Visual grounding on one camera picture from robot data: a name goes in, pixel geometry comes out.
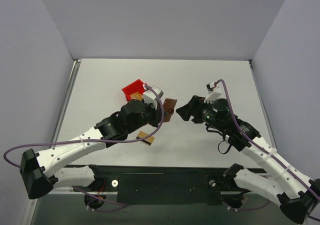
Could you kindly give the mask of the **brown leather card holder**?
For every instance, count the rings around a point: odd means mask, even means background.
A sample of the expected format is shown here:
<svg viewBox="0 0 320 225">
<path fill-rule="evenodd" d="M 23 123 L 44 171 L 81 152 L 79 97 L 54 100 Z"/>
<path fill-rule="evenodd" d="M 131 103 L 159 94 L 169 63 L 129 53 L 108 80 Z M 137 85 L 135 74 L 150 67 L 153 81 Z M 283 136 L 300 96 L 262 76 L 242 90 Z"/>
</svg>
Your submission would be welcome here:
<svg viewBox="0 0 320 225">
<path fill-rule="evenodd" d="M 166 98 L 163 103 L 164 108 L 164 123 L 168 123 L 171 120 L 172 115 L 175 112 L 175 106 L 177 104 L 177 99 Z"/>
</svg>

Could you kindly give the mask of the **gold card magnetic stripe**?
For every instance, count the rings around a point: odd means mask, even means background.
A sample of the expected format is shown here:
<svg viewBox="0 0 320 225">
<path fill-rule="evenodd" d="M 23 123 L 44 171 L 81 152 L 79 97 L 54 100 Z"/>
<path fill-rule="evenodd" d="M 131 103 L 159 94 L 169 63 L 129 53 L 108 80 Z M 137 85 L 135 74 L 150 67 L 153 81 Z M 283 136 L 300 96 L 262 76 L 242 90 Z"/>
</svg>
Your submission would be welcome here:
<svg viewBox="0 0 320 225">
<path fill-rule="evenodd" d="M 138 135 L 136 136 L 136 139 L 140 140 L 141 143 L 151 146 L 153 141 L 155 140 L 154 136 L 149 135 L 148 133 L 144 131 L 140 131 Z"/>
</svg>

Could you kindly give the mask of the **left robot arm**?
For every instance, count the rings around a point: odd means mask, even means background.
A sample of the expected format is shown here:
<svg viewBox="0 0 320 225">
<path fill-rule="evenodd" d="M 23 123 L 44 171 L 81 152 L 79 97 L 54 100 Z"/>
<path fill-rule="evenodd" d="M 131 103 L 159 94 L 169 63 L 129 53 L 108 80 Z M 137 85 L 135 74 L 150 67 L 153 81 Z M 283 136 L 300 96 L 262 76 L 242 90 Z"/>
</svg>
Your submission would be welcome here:
<svg viewBox="0 0 320 225">
<path fill-rule="evenodd" d="M 133 99 L 77 138 L 38 152 L 33 149 L 25 151 L 20 162 L 20 174 L 28 198 L 38 199 L 53 189 L 63 187 L 99 190 L 103 178 L 90 166 L 70 167 L 69 164 L 115 144 L 128 143 L 128 135 L 147 124 L 160 128 L 164 115 L 161 102 L 152 105 Z"/>
</svg>

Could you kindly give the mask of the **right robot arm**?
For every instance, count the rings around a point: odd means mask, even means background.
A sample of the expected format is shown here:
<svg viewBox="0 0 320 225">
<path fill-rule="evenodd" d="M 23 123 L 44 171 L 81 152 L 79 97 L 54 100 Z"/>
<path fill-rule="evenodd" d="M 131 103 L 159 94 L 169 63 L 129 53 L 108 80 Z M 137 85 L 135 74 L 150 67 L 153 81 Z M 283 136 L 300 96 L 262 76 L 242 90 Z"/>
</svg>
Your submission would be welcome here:
<svg viewBox="0 0 320 225">
<path fill-rule="evenodd" d="M 234 114 L 230 101 L 219 98 L 206 102 L 194 95 L 176 113 L 184 120 L 215 129 L 237 151 L 255 161 L 271 178 L 267 179 L 233 164 L 223 177 L 224 186 L 254 192 L 279 206 L 282 213 L 302 225 L 320 203 L 320 180 L 298 171 L 271 147 L 248 122 Z"/>
</svg>

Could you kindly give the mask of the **gold cards in bin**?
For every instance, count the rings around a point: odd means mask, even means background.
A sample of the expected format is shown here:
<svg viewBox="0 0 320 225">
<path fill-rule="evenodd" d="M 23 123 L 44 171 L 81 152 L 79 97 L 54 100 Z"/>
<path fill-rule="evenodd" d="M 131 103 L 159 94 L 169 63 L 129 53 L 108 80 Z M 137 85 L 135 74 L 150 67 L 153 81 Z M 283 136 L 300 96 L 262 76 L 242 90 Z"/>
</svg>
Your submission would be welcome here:
<svg viewBox="0 0 320 225">
<path fill-rule="evenodd" d="M 140 101 L 143 100 L 143 95 L 140 94 L 139 92 L 132 93 L 130 97 L 132 100 L 140 100 Z"/>
</svg>

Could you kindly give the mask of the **red plastic bin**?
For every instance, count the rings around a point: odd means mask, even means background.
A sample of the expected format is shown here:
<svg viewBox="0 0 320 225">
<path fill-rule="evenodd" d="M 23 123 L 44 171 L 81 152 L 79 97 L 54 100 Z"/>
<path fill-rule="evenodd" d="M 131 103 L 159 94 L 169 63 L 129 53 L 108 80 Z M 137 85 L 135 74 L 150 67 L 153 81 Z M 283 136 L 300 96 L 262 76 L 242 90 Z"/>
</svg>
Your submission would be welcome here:
<svg viewBox="0 0 320 225">
<path fill-rule="evenodd" d="M 145 92 L 145 89 L 143 87 L 145 83 L 141 81 L 140 79 L 135 80 L 134 82 L 130 83 L 129 85 L 125 86 L 122 89 L 122 92 L 124 93 L 125 99 L 127 102 L 131 101 L 130 95 L 136 92 L 139 92 L 143 95 Z"/>
</svg>

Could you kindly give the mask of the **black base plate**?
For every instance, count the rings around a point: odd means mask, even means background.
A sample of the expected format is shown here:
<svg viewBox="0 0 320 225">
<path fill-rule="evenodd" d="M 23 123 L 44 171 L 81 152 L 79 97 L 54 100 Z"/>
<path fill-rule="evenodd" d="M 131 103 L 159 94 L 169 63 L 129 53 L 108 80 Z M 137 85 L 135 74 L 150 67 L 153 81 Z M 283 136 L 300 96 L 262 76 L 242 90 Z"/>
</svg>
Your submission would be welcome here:
<svg viewBox="0 0 320 225">
<path fill-rule="evenodd" d="M 115 204 L 220 205 L 224 197 L 240 200 L 248 189 L 224 177 L 226 168 L 90 165 L 93 181 L 76 191 L 115 193 Z"/>
</svg>

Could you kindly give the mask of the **aluminium table frame rail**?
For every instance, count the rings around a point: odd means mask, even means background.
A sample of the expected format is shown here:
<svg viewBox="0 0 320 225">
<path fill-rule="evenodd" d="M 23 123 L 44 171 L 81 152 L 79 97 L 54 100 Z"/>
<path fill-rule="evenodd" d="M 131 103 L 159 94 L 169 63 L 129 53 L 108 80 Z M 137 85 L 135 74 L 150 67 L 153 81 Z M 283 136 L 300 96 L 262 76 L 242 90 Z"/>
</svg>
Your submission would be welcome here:
<svg viewBox="0 0 320 225">
<path fill-rule="evenodd" d="M 207 96 L 206 85 L 224 80 L 234 113 L 256 128 L 274 146 L 263 113 L 252 69 L 247 61 L 89 59 L 79 61 L 71 73 L 55 141 L 77 139 L 126 103 L 122 91 L 136 80 L 163 90 L 164 98 L 176 99 L 177 107 L 192 96 Z M 229 168 L 257 164 L 227 145 L 204 124 L 194 124 L 174 114 L 155 134 L 151 145 L 118 143 L 92 152 L 76 165 L 140 167 Z"/>
</svg>

